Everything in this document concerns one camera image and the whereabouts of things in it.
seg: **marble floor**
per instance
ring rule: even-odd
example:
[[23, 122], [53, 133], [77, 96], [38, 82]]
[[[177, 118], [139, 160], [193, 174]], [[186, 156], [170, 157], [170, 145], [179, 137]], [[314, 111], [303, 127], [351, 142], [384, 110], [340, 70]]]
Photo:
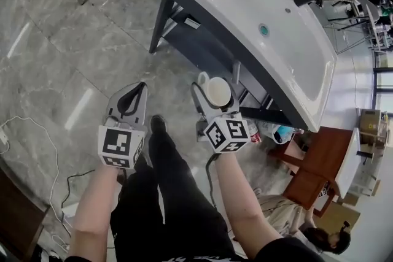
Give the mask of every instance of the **marble floor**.
[[[147, 116], [166, 118], [198, 186], [209, 195], [204, 167], [211, 150], [195, 140], [199, 117], [189, 92], [198, 71], [166, 43], [154, 56], [147, 52], [159, 1], [88, 0], [79, 6], [76, 0], [0, 0], [0, 122], [19, 115], [48, 130], [58, 150], [60, 175], [52, 199], [58, 215], [67, 194], [66, 178], [100, 163], [97, 132], [109, 97], [140, 80], [149, 87]], [[10, 150], [0, 158], [48, 204], [57, 170], [46, 133], [20, 120], [4, 129]], [[287, 169], [267, 157], [264, 146], [249, 145], [239, 160], [253, 187], [282, 193]], [[223, 211], [214, 172], [212, 176]], [[87, 182], [88, 176], [71, 181], [65, 205], [79, 200]], [[68, 242], [50, 210], [39, 243], [64, 257], [51, 239], [55, 234]], [[113, 250], [108, 259], [114, 260]]]

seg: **white sink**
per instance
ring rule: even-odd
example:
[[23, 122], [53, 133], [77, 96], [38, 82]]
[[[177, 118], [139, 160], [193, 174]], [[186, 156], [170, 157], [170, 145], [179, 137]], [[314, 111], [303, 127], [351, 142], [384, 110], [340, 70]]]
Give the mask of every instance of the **white sink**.
[[318, 131], [337, 57], [309, 6], [299, 8], [293, 0], [195, 1], [255, 56], [309, 129]]

